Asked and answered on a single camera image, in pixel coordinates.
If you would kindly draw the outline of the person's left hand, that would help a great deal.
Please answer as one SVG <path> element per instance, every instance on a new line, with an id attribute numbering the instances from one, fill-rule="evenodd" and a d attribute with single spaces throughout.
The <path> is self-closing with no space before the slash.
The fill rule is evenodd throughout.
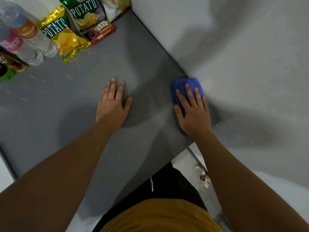
<path id="1" fill-rule="evenodd" d="M 101 122 L 111 132 L 114 132 L 122 126 L 126 120 L 129 112 L 123 111 L 123 95 L 125 89 L 125 82 L 120 82 L 117 87 L 115 99 L 108 99 L 108 81 L 106 83 L 102 102 L 98 102 L 95 121 Z"/>

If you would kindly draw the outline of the person's right hand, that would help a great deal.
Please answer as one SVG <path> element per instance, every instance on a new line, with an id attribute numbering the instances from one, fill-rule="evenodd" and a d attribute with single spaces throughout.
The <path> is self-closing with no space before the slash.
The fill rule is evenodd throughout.
<path id="1" fill-rule="evenodd" d="M 197 141 L 211 133 L 211 116 L 209 110 L 203 109 L 202 97 L 198 88 L 194 88 L 197 104 L 190 105 L 181 92 L 177 89 L 176 94 L 185 110 L 185 121 L 178 121 L 180 128 L 192 140 Z"/>

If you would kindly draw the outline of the blue cleaning cloth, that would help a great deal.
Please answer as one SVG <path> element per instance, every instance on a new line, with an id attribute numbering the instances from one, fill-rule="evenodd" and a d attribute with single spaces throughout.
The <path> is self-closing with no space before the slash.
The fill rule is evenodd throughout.
<path id="1" fill-rule="evenodd" d="M 170 86 L 172 102 L 173 102 L 173 105 L 178 105 L 180 107 L 183 117 L 185 117 L 185 110 L 177 97 L 176 90 L 178 89 L 181 92 L 181 94 L 184 96 L 184 98 L 188 101 L 185 84 L 188 84 L 190 86 L 191 92 L 193 93 L 194 96 L 195 96 L 194 88 L 198 88 L 200 96 L 203 97 L 203 89 L 197 78 L 186 78 L 186 79 L 174 80 L 172 85 Z"/>

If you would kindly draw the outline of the person's right forearm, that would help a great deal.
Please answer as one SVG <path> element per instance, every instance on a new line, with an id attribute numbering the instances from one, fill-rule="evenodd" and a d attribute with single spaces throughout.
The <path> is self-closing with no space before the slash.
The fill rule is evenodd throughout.
<path id="1" fill-rule="evenodd" d="M 309 232 L 309 224 L 209 131 L 192 135 L 235 232 Z"/>

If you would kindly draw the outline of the person's left forearm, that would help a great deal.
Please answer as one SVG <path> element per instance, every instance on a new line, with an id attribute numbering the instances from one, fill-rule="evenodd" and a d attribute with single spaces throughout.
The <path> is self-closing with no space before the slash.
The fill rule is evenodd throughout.
<path id="1" fill-rule="evenodd" d="M 0 193 L 0 232 L 65 232 L 121 124 L 99 120 Z"/>

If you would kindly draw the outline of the grey metal table leg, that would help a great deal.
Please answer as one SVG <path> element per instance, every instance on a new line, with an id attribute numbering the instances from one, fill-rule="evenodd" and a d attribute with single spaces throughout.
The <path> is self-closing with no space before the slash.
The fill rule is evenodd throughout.
<path id="1" fill-rule="evenodd" d="M 202 164 L 202 162 L 199 160 L 199 158 L 194 154 L 192 149 L 190 147 L 187 147 L 187 150 L 191 154 L 191 156 L 195 159 L 196 164 L 194 165 L 194 171 L 196 174 L 198 174 L 200 182 L 205 188 L 209 188 L 209 185 L 211 184 L 210 177 L 208 175 L 207 168 Z"/>

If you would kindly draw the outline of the red chocolate bar box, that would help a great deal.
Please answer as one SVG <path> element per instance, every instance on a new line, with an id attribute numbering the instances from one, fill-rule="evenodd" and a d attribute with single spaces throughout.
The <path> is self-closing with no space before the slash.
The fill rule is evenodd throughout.
<path id="1" fill-rule="evenodd" d="M 117 28 L 113 26 L 108 20 L 102 20 L 96 24 L 86 35 L 90 39 L 90 42 L 96 45 L 114 33 L 116 29 Z"/>

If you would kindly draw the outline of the yellow potato chip bag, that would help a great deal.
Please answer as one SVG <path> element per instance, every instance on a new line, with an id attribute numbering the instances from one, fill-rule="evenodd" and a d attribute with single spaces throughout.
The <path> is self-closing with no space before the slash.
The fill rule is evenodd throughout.
<path id="1" fill-rule="evenodd" d="M 57 46 L 64 63 L 72 60 L 80 50 L 92 45 L 71 30 L 63 5 L 43 18 L 37 27 Z"/>

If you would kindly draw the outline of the black shorts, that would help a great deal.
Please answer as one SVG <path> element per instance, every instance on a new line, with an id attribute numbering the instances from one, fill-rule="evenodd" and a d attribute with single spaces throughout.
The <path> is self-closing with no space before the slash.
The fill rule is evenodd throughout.
<path id="1" fill-rule="evenodd" d="M 183 199 L 208 211 L 195 187 L 169 162 L 124 199 L 118 201 L 102 216 L 92 232 L 99 232 L 113 218 L 147 199 Z"/>

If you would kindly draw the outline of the white and yellow snack bag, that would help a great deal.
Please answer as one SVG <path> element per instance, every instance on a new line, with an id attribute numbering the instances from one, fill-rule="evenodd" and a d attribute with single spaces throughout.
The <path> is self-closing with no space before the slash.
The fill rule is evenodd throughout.
<path id="1" fill-rule="evenodd" d="M 102 0 L 107 20 L 111 23 L 122 15 L 131 5 L 130 0 Z"/>

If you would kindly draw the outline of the green potato chip bag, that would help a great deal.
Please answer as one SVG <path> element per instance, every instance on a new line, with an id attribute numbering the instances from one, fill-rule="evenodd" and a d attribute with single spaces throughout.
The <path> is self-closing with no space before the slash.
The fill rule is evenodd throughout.
<path id="1" fill-rule="evenodd" d="M 99 0 L 60 0 L 60 3 L 71 13 L 80 32 L 87 31 L 106 19 Z"/>

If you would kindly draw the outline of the dark brown drink bottle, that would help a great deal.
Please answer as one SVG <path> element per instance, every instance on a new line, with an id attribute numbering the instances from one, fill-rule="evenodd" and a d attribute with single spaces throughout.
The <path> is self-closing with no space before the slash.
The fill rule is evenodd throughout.
<path id="1" fill-rule="evenodd" d="M 0 47 L 0 63 L 17 72 L 23 72 L 29 67 L 29 65 L 21 60 L 18 56 L 2 47 Z"/>

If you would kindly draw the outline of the green drink bottle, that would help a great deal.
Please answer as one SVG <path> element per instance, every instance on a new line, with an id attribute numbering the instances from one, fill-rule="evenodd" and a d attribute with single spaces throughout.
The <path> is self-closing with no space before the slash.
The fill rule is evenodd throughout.
<path id="1" fill-rule="evenodd" d="M 0 65 L 0 80 L 6 81 L 16 75 L 16 71 L 7 67 L 6 65 Z"/>

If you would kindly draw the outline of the clear bottle with pink label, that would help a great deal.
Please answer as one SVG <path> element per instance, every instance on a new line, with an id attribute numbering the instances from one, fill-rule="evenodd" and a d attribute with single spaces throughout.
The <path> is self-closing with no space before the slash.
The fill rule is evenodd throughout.
<path id="1" fill-rule="evenodd" d="M 0 23 L 0 47 L 15 54 L 31 66 L 39 66 L 44 61 L 42 53 L 30 46 L 3 23 Z"/>

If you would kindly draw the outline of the clear bottle with orange label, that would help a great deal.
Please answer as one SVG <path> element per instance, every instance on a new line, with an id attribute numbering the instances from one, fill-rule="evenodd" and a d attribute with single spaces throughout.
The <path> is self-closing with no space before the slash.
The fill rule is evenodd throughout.
<path id="1" fill-rule="evenodd" d="M 0 0 L 0 20 L 44 56 L 52 58 L 58 54 L 57 46 L 26 16 L 24 9 L 16 3 Z"/>

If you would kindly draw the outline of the yellow shirt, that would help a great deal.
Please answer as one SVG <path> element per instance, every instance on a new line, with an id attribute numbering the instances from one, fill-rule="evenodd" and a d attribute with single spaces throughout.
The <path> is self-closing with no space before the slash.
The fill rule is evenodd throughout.
<path id="1" fill-rule="evenodd" d="M 210 214 L 183 199 L 147 199 L 109 221 L 99 232 L 223 232 Z"/>

